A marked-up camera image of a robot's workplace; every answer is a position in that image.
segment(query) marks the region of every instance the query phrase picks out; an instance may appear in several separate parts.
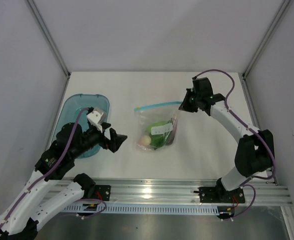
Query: white label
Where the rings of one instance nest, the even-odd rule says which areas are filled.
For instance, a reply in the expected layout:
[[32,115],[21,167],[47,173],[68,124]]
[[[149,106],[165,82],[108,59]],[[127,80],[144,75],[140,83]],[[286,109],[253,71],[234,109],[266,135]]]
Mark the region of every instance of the white label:
[[162,126],[153,126],[151,128],[151,135],[165,134],[167,132],[171,132],[172,130],[173,130],[173,125],[171,122]]

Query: white wall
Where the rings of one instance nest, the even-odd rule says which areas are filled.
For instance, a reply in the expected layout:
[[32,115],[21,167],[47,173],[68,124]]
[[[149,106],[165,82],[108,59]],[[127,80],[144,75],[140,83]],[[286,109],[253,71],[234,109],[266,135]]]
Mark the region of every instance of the white wall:
[[282,0],[35,2],[71,72],[242,72]]
[[44,150],[65,77],[23,0],[0,0],[0,211]]
[[248,85],[262,127],[274,135],[277,179],[294,202],[294,1]]

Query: blue plastic bin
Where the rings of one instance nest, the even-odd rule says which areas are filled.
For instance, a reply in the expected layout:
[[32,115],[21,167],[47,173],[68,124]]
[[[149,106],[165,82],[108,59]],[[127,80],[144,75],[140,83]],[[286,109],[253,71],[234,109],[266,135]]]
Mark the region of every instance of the blue plastic bin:
[[[105,120],[107,121],[108,114],[109,114],[109,106],[110,106],[109,100],[105,96],[99,95],[99,94],[95,94],[95,95],[76,94],[69,97],[66,100],[65,104],[63,105],[52,141],[56,139],[57,133],[61,131],[62,127],[65,124],[73,123],[76,121],[79,112],[84,108],[94,107],[94,108],[102,109],[107,114],[107,117]],[[79,120],[79,124],[82,127],[82,131],[86,131],[89,128],[87,116],[85,112],[82,113]],[[99,150],[100,150],[100,146],[98,145],[94,146],[92,149],[85,152],[78,158],[83,159],[83,158],[91,157],[97,154]]]

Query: plastic zipper bag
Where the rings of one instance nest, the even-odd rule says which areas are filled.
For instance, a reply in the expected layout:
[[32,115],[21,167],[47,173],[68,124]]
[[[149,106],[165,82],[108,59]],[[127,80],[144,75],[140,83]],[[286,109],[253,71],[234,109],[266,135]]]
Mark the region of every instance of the plastic zipper bag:
[[180,104],[180,101],[171,101],[134,109],[138,120],[138,148],[154,151],[174,143]]

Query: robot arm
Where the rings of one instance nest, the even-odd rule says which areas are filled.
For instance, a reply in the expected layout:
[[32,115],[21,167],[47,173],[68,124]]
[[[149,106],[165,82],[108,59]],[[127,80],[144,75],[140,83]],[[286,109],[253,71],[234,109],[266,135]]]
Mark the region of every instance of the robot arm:
[[[1,239],[29,239],[30,236],[30,239],[33,239],[33,234],[36,235],[48,220],[67,205],[81,198],[92,198],[95,183],[83,173],[76,176],[64,191],[39,205],[50,189],[74,167],[74,160],[81,154],[95,145],[100,145],[114,153],[127,139],[127,136],[117,134],[112,128],[110,139],[106,138],[105,129],[111,125],[103,122],[105,113],[98,108],[89,108],[88,112],[89,129],[83,132],[79,124],[76,126],[74,123],[64,125],[57,133],[57,139],[36,163],[35,170],[24,189],[11,206],[0,215]],[[62,161],[59,161],[68,142],[70,145],[66,154]]]
[[268,130],[261,131],[249,123],[246,123],[247,126],[241,124],[231,114],[230,109],[227,109],[225,97],[219,93],[213,94],[208,78],[193,80],[193,88],[187,89],[186,96],[179,109],[191,113],[201,109],[220,122],[238,143],[235,167],[217,181],[215,193],[219,193],[218,198],[221,201],[224,201],[224,196],[229,199],[228,192],[238,189],[252,175],[272,166],[267,150],[249,129],[259,134],[273,153],[271,132]]

